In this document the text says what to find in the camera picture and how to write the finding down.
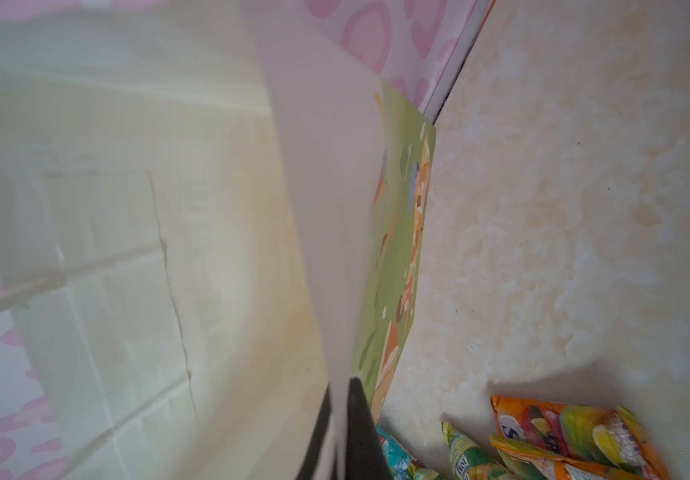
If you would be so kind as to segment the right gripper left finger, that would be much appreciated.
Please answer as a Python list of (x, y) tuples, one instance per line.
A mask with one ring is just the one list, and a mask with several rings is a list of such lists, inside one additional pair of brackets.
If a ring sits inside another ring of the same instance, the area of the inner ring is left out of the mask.
[(322, 466), (322, 463), (332, 459), (332, 453), (328, 453), (331, 443), (330, 423), (332, 420), (330, 397), (330, 389), (327, 388), (296, 480), (330, 479), (332, 477), (333, 467)]

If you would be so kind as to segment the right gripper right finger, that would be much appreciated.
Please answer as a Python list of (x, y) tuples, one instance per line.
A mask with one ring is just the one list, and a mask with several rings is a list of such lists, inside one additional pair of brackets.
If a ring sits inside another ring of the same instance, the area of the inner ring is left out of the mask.
[(349, 383), (345, 479), (392, 479), (363, 384), (357, 377)]

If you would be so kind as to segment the teal Fox's candy bag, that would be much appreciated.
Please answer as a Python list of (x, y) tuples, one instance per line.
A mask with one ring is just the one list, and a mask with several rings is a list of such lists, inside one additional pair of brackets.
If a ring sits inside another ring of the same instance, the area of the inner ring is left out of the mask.
[(389, 470), (396, 480), (441, 480), (440, 473), (425, 467), (390, 433), (376, 425), (378, 440), (388, 463)]

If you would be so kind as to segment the white illustrated paper bag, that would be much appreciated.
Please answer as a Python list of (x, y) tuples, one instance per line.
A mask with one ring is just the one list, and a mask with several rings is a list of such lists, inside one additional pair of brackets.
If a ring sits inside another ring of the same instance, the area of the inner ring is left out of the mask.
[(0, 1), (0, 479), (293, 479), (394, 367), (414, 1)]

